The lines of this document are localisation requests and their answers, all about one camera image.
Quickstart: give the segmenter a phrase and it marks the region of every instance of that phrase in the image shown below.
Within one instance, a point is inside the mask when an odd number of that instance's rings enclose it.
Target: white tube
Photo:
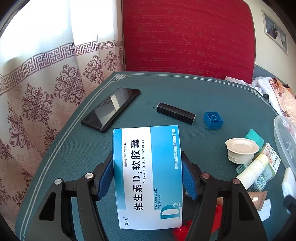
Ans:
[[[265,154],[261,153],[257,158],[236,178],[239,179],[244,185],[245,189],[248,189],[256,179],[264,171],[264,168],[268,165],[268,158]]]

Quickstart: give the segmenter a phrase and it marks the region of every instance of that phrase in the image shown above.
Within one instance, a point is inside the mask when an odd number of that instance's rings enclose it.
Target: clear plastic container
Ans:
[[[296,176],[296,126],[283,116],[274,118],[274,139],[285,168],[291,167]]]

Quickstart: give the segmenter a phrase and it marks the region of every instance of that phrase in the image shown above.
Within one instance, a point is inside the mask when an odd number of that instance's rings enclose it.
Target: phone screen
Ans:
[[[137,89],[118,88],[90,112],[81,123],[102,129],[129,99],[139,93],[140,91]]]

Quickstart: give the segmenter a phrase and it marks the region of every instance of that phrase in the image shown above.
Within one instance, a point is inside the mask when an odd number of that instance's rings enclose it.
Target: fabric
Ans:
[[[264,79],[264,77],[259,76],[259,77],[254,78],[253,81],[252,81],[252,85],[255,86],[255,87],[258,87],[258,80],[259,79]]]
[[[123,86],[140,89],[141,94],[106,132],[100,133],[80,124],[110,93]],[[193,125],[158,113],[160,102],[195,113]],[[219,112],[224,121],[220,129],[207,129],[203,120],[206,111]],[[49,147],[22,203],[16,235],[24,241],[38,205],[56,178],[75,180],[104,162],[112,150],[114,128],[178,125],[181,150],[189,160],[213,177],[230,181],[237,176],[236,164],[227,159],[225,141],[244,137],[250,129],[254,129],[277,152],[274,140],[276,115],[257,91],[225,80],[159,72],[113,73],[78,106]],[[277,174],[265,187],[268,198],[272,200],[271,216],[263,222],[269,240],[278,234],[288,219],[281,190],[284,172],[285,168],[280,164]],[[193,218],[196,203],[187,198],[183,199],[183,203],[183,222],[186,223]],[[113,181],[107,195],[97,206],[110,241],[174,241],[171,229],[121,230]],[[77,240],[83,240],[76,199],[73,199],[72,207]]]
[[[247,84],[247,83],[246,83],[245,81],[243,81],[243,80],[238,80],[238,79],[231,78],[231,77],[228,77],[228,76],[225,77],[225,80],[230,81],[230,82],[233,82],[233,83],[238,83],[238,84],[241,84],[241,85],[249,86],[249,87],[251,87],[251,88],[257,90],[258,93],[259,93],[261,96],[263,96],[261,88],[256,87],[256,86],[254,86],[254,85],[252,85],[252,84]]]
[[[281,107],[279,105],[279,102],[276,98],[276,95],[269,83],[270,79],[271,79],[270,77],[258,79],[258,87],[260,87],[262,89],[263,94],[269,95],[269,102],[270,102],[271,106],[276,110],[278,115],[284,116],[283,112],[281,111]]]
[[[269,82],[284,116],[296,125],[296,99],[278,79],[272,78]]]
[[[166,71],[252,83],[255,34],[243,0],[126,0],[127,71]]]
[[[117,0],[31,0],[1,36],[0,212],[13,230],[51,142],[79,104],[123,70],[121,28]]]
[[[293,95],[293,91],[292,91],[292,89],[290,88],[289,85],[283,84],[283,86],[291,93],[291,95]]]

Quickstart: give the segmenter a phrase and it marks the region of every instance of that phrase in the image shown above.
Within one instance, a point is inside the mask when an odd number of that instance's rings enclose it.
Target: white border pattern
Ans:
[[[256,90],[252,90],[246,86],[239,86],[237,84],[233,84],[231,82],[225,82],[225,81],[219,81],[219,80],[214,80],[214,79],[206,79],[206,78],[200,78],[200,77],[196,77],[196,76],[186,76],[186,75],[176,75],[176,74],[153,74],[153,73],[134,73],[134,74],[116,74],[115,76],[113,76],[105,86],[103,86],[101,89],[99,89],[95,94],[94,96],[87,102],[87,104],[85,105],[85,107],[81,110],[81,112],[78,114],[78,116],[75,118],[75,120],[72,122],[72,124],[69,126],[69,128],[65,131],[64,135],[62,136],[62,138],[60,139],[59,143],[56,145],[54,151],[52,152],[52,154],[50,155],[49,159],[47,160],[43,170],[42,170],[42,173],[38,179],[38,182],[37,182],[37,185],[34,189],[34,192],[33,192],[33,195],[31,197],[31,200],[30,200],[30,203],[29,203],[29,206],[27,208],[27,211],[26,211],[26,214],[24,216],[24,219],[23,219],[23,222],[22,222],[22,226],[21,226],[21,230],[20,230],[20,238],[22,238],[21,236],[23,235],[23,241],[25,241],[25,233],[26,233],[26,229],[27,229],[27,226],[28,226],[28,222],[29,222],[29,219],[31,217],[31,214],[32,214],[32,210],[33,210],[33,207],[35,205],[35,201],[36,201],[36,198],[38,196],[38,193],[39,193],[39,190],[41,188],[41,185],[43,183],[43,180],[47,174],[47,171],[48,169],[50,168],[55,156],[57,155],[57,153],[59,152],[60,148],[62,147],[63,143],[65,142],[66,138],[68,137],[68,135],[70,134],[70,132],[73,130],[73,128],[76,126],[76,124],[79,122],[80,118],[85,114],[85,112],[88,110],[88,108],[90,107],[90,105],[94,102],[94,100],[98,97],[98,95],[105,89],[107,88],[112,82],[118,82],[119,80],[123,79],[123,78],[127,78],[127,77],[130,77],[131,75],[145,75],[145,76],[170,76],[170,77],[178,77],[178,78],[187,78],[187,79],[197,79],[197,80],[206,80],[206,81],[211,81],[211,82],[218,82],[218,83],[221,83],[221,84],[225,84],[225,85],[231,85],[231,86],[235,86],[235,87],[238,87],[238,88],[242,88],[242,89],[246,89],[248,90],[249,92],[253,93],[254,95],[256,95],[258,98],[262,99],[269,107],[271,107],[266,101],[265,99],[259,95],[257,93]]]

